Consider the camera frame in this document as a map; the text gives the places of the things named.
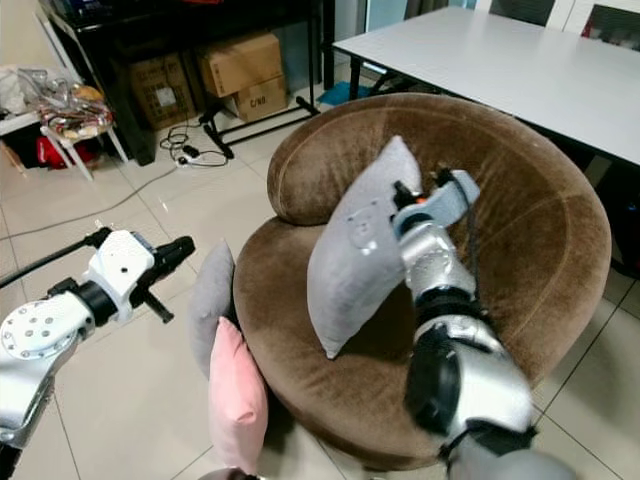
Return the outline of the grey pillow bear print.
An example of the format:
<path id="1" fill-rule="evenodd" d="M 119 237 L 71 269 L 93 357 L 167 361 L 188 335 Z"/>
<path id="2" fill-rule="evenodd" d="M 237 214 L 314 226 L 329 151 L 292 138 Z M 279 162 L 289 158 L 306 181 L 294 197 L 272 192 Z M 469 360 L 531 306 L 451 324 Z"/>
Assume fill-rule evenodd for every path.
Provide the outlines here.
<path id="1" fill-rule="evenodd" d="M 421 188 L 419 163 L 402 137 L 394 136 L 344 192 L 308 260 L 308 316 L 329 360 L 403 282 L 390 225 L 397 182 Z"/>

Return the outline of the dark brown cardboard box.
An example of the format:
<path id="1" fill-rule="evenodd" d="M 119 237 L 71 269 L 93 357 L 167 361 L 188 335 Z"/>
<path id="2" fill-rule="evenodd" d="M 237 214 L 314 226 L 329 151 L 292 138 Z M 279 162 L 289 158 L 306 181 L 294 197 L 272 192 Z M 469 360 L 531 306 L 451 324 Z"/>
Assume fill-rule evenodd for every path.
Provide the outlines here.
<path id="1" fill-rule="evenodd" d="M 129 65 L 134 99 L 151 131 L 187 123 L 195 116 L 186 68 L 177 52 Z"/>

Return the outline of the plain grey pillow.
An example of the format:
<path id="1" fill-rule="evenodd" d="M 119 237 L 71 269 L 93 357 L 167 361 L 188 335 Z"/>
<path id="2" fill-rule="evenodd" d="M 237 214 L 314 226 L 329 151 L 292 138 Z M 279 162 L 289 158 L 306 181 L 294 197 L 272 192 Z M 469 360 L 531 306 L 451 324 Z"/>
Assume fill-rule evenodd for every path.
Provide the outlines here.
<path id="1" fill-rule="evenodd" d="M 241 329 L 233 300 L 234 270 L 236 256 L 223 239 L 202 262 L 189 298 L 186 320 L 189 347 L 206 379 L 210 379 L 210 358 L 218 338 L 219 320 L 225 317 L 237 332 Z"/>

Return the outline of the pink pillow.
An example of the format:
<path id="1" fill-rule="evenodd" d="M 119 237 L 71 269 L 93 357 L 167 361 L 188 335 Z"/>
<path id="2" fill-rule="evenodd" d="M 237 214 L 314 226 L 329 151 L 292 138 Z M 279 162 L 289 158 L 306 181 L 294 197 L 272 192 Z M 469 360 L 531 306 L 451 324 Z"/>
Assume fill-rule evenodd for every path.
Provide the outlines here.
<path id="1" fill-rule="evenodd" d="M 227 317 L 218 319 L 207 366 L 212 451 L 227 467 L 260 474 L 268 393 L 241 330 Z"/>

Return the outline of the white table black legs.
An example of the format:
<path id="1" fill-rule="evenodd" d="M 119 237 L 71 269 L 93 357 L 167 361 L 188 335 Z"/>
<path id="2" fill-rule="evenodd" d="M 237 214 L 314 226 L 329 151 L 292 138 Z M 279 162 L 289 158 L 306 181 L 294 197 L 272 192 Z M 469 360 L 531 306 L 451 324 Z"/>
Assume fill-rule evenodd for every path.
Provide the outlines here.
<path id="1" fill-rule="evenodd" d="M 457 6 L 333 47 L 640 168 L 640 52 Z"/>

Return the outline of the teal floor mat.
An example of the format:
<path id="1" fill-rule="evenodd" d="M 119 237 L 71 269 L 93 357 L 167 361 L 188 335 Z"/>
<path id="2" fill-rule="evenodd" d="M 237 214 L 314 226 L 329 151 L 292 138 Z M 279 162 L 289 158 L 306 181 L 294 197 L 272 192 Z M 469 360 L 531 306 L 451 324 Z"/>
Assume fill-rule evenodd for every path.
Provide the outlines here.
<path id="1" fill-rule="evenodd" d="M 367 93 L 369 93 L 369 87 L 364 84 L 342 81 L 335 83 L 332 88 L 321 93 L 316 101 L 323 105 L 338 106 L 344 102 L 364 99 Z"/>

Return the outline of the white chair dark back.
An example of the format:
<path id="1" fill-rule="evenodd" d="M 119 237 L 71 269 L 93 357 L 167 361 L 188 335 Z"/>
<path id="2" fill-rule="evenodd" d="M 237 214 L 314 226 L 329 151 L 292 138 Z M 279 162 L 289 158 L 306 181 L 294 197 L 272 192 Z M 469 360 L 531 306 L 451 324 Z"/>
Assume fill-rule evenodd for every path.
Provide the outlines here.
<path id="1" fill-rule="evenodd" d="M 547 26 L 559 0 L 475 0 L 474 9 L 498 17 Z"/>

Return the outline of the large light cardboard box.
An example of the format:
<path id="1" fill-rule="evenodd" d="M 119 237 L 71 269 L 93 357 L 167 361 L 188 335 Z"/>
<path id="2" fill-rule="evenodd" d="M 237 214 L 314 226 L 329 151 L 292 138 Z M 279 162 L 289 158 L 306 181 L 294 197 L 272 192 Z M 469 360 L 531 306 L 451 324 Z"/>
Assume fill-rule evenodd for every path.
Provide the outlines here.
<path id="1" fill-rule="evenodd" d="M 283 76 L 279 38 L 262 32 L 206 47 L 200 67 L 206 91 L 219 99 L 246 90 Z"/>

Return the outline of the red bag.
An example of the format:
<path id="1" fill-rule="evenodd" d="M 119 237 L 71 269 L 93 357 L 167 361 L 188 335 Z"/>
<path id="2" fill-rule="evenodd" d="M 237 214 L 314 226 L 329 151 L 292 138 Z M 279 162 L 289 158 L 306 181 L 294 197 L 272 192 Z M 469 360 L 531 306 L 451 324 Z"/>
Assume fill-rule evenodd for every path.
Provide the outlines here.
<path id="1" fill-rule="evenodd" d="M 50 170 L 63 170 L 68 169 L 69 155 L 65 152 L 64 147 L 56 146 L 49 137 L 38 137 L 35 143 L 36 147 L 36 165 L 41 168 Z M 86 148 L 79 143 L 74 143 L 74 151 L 79 156 L 79 160 L 86 166 L 90 164 L 90 160 L 93 159 L 93 152 L 90 148 Z"/>

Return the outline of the black metal shelf rack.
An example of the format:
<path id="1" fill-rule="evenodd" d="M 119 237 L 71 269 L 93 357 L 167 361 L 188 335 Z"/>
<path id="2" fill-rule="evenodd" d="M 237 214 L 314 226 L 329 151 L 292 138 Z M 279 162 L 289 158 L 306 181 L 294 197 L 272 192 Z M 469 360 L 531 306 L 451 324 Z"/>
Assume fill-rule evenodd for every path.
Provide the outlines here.
<path id="1" fill-rule="evenodd" d="M 132 93 L 129 68 L 136 61 L 197 49 L 262 29 L 306 24 L 308 83 L 335 83 L 337 0 L 35 0 L 76 72 L 105 93 L 116 134 L 129 159 L 154 163 L 157 140 Z"/>

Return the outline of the white small stool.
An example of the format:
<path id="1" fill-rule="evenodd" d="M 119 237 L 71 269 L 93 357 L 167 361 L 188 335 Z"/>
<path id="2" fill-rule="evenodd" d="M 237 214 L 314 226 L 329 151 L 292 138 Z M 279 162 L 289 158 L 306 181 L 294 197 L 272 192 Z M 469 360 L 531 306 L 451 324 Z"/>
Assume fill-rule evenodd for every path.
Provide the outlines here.
<path id="1" fill-rule="evenodd" d="M 84 84 L 82 83 L 81 79 L 79 79 L 79 77 L 76 76 L 76 74 L 68 73 L 68 72 L 65 72 L 65 70 L 60 70 L 58 68 L 44 68 L 44 69 L 47 70 L 47 79 L 44 82 L 44 84 L 42 84 L 42 86 L 38 88 L 38 91 L 40 91 L 41 88 L 45 86 L 45 84 L 51 83 L 52 81 L 69 81 L 73 83 Z M 65 152 L 67 152 L 67 154 L 70 156 L 69 157 L 70 168 L 77 170 L 77 172 L 81 173 L 84 179 L 92 180 L 93 174 L 90 172 L 90 165 L 86 166 L 82 163 L 81 160 L 79 160 L 79 156 L 76 154 L 76 151 L 74 151 L 73 145 L 78 145 L 78 143 L 81 143 L 87 140 L 97 140 L 97 138 L 106 136 L 109 138 L 110 145 L 113 146 L 114 154 L 116 157 L 118 157 L 120 163 L 128 163 L 128 161 L 131 160 L 131 157 L 129 157 L 128 152 L 125 151 L 123 142 L 120 141 L 118 133 L 116 133 L 116 122 L 114 127 L 111 128 L 110 131 L 104 134 L 100 134 L 100 136 L 93 137 L 93 138 L 86 138 L 86 140 L 72 141 L 72 140 L 63 140 L 63 138 L 60 138 L 56 136 L 56 134 L 52 133 L 49 128 L 44 127 L 44 125 L 42 125 L 41 123 L 40 115 L 38 115 L 38 109 L 33 111 L 28 111 L 28 113 L 26 114 L 20 114 L 17 116 L 4 116 L 3 114 L 0 113 L 0 134 L 3 134 L 3 136 L 5 136 L 5 134 L 12 134 L 12 133 L 18 132 L 19 129 L 22 129 L 22 128 L 32 127 L 32 125 L 33 127 L 37 128 L 38 133 L 40 133 L 40 137 L 41 136 L 49 137 L 50 140 L 54 142 L 56 146 L 64 147 Z"/>

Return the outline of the small printed cardboard box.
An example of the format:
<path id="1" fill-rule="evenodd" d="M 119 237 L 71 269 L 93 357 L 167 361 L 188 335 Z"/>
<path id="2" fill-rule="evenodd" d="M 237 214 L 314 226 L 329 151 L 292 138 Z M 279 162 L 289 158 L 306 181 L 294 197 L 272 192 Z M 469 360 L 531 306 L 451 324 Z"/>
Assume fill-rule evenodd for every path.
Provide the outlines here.
<path id="1" fill-rule="evenodd" d="M 284 76 L 251 84 L 233 93 L 228 100 L 230 108 L 243 122 L 256 122 L 291 105 Z"/>

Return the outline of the brown round velvet sofa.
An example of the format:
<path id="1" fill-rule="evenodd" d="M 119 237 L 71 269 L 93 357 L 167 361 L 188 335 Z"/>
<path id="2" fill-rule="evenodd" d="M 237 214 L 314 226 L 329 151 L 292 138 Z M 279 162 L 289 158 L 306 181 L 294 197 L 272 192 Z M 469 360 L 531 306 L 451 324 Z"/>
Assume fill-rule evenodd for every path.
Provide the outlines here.
<path id="1" fill-rule="evenodd" d="M 465 170 L 477 182 L 475 230 L 451 228 L 477 255 L 480 298 L 531 383 L 562 360 L 602 300 L 611 230 L 588 179 L 552 142 L 512 116 L 431 93 L 340 105 L 276 148 L 275 212 L 242 248 L 233 300 L 265 383 L 297 424 L 375 470 L 434 465 L 436 443 L 404 408 L 416 328 L 397 285 L 334 360 L 308 316 L 308 260 L 347 188 L 394 136 L 422 174 Z"/>

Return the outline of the basket of mixed clutter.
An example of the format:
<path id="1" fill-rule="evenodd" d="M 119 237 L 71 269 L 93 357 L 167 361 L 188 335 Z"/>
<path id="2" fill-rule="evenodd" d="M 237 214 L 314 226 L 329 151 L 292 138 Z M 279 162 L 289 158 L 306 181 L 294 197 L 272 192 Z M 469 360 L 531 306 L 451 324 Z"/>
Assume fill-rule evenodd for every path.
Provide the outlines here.
<path id="1" fill-rule="evenodd" d="M 63 140 L 86 140 L 110 131 L 113 110 L 95 87 L 55 79 L 38 92 L 38 115 L 44 127 Z"/>

